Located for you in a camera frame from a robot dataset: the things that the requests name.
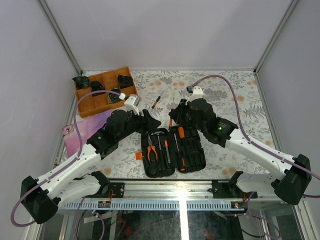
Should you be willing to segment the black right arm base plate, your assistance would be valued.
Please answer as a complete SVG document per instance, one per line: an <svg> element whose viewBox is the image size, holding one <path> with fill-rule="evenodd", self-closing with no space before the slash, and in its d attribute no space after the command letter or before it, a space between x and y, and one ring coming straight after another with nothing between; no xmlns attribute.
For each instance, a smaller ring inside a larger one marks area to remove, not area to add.
<svg viewBox="0 0 320 240"><path fill-rule="evenodd" d="M212 180L211 188L215 199L239 199L242 192L234 183L229 180Z"/></svg>

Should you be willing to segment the black plastic tool case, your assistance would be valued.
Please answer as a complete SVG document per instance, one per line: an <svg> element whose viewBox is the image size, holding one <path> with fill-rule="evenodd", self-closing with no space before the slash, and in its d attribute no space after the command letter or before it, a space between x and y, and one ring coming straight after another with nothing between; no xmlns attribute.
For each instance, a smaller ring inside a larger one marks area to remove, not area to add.
<svg viewBox="0 0 320 240"><path fill-rule="evenodd" d="M180 171L180 164L178 162L179 151L176 140L176 130L178 127L183 127L185 139L183 141L183 158L185 160L185 171ZM158 128L155 132L161 131L160 136L161 150L156 149L158 160L150 162L148 160L148 134L141 135L141 152L143 152L143 167L144 172L149 178L163 178L169 177L178 171L182 174L193 173L200 171L206 167L206 159L204 149L201 144L198 130L190 126L176 125L169 130L165 128ZM171 163L168 163L165 140L168 143Z"/></svg>

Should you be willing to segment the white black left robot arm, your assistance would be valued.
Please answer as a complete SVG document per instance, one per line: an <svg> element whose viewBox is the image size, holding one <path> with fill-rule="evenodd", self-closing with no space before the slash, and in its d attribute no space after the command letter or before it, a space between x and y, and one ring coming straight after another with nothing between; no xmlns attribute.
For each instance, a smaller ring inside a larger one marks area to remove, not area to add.
<svg viewBox="0 0 320 240"><path fill-rule="evenodd" d="M43 224L60 207L74 200L94 195L105 197L110 190L110 181L102 172L94 171L83 177L78 175L115 151L119 141L132 133L153 133L160 125L161 121L153 118L146 109L138 115L133 111L114 110L79 153L36 179L28 176L22 181L22 205L34 222Z"/></svg>

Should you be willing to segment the orange utility knife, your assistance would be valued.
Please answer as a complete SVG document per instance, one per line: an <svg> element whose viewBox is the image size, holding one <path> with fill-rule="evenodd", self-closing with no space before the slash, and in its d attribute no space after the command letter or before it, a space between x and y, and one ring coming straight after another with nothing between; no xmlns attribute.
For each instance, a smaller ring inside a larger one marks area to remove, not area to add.
<svg viewBox="0 0 320 240"><path fill-rule="evenodd" d="M171 163L171 158L170 158L168 141L166 139L164 140L164 146L165 146L165 151L166 151L166 156L167 156L167 162L168 162L168 164L170 164Z"/></svg>

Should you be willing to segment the long orange black screwdriver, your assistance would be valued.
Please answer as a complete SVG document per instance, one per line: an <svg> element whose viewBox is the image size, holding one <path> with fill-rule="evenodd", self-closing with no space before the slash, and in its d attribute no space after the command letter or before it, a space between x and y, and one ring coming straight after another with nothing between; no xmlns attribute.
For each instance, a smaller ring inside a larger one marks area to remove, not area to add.
<svg viewBox="0 0 320 240"><path fill-rule="evenodd" d="M184 140L185 140L185 131L182 126L179 126L175 133L176 136L176 144L178 150L182 153L184 150Z"/></svg>

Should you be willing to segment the thick orange black screwdriver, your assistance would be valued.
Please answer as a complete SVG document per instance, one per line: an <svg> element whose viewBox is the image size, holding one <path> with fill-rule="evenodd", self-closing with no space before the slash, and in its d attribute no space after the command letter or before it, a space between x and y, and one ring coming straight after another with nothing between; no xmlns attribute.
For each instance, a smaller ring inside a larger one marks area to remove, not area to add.
<svg viewBox="0 0 320 240"><path fill-rule="evenodd" d="M184 156L180 150L177 152L177 160L179 162L180 171L184 172L186 170L186 164L185 164Z"/></svg>

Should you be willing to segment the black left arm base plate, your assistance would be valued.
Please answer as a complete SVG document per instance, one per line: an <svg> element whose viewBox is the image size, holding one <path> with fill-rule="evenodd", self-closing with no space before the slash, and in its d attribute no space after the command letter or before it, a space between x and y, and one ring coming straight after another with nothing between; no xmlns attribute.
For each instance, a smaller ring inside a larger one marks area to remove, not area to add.
<svg viewBox="0 0 320 240"><path fill-rule="evenodd" d="M125 193L124 182L111 182L108 186L108 190L103 192L100 197L107 199L122 199Z"/></svg>

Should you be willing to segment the purple cloth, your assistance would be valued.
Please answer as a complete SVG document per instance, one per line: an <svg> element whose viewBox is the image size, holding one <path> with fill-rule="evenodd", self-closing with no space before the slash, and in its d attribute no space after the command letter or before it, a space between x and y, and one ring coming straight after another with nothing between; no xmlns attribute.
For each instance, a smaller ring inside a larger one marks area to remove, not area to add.
<svg viewBox="0 0 320 240"><path fill-rule="evenodd" d="M77 123L78 130L81 136L82 143L86 141L103 125L107 122L107 119L111 116L112 110L107 110L99 114L87 117L81 122ZM75 154L80 148L80 141L76 133L76 128L73 124L64 126L62 128L62 135L66 147L66 153L68 157Z"/></svg>

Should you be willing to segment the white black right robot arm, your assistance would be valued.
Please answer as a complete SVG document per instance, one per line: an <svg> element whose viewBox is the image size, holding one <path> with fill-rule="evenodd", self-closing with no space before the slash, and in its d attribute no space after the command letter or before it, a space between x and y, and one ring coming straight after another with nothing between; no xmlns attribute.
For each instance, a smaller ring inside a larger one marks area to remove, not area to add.
<svg viewBox="0 0 320 240"><path fill-rule="evenodd" d="M235 151L261 167L267 174L236 172L228 184L228 192L240 197L245 192L274 193L284 202L297 205L311 182L310 160L303 154L294 157L245 136L237 124L216 116L203 98L182 99L169 116L178 125L200 131L212 144Z"/></svg>

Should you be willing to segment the claw hammer black handle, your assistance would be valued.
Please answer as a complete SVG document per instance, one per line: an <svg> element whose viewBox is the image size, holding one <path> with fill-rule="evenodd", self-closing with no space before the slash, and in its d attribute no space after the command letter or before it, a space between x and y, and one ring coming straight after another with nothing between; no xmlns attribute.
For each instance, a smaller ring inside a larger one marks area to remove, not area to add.
<svg viewBox="0 0 320 240"><path fill-rule="evenodd" d="M160 136L163 134L162 131L156 131L155 133L151 134L151 141L153 145L156 147L156 149L161 150L162 145L161 145L161 138Z"/></svg>

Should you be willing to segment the orange black needle-nose pliers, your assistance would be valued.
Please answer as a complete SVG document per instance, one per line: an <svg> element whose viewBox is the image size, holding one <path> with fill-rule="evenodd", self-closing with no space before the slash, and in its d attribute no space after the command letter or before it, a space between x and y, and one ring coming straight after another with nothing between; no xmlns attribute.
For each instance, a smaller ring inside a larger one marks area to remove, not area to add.
<svg viewBox="0 0 320 240"><path fill-rule="evenodd" d="M147 147L147 158L150 162L154 162L158 160L158 154L156 151L156 146L153 145L151 136L148 134L148 147Z"/></svg>

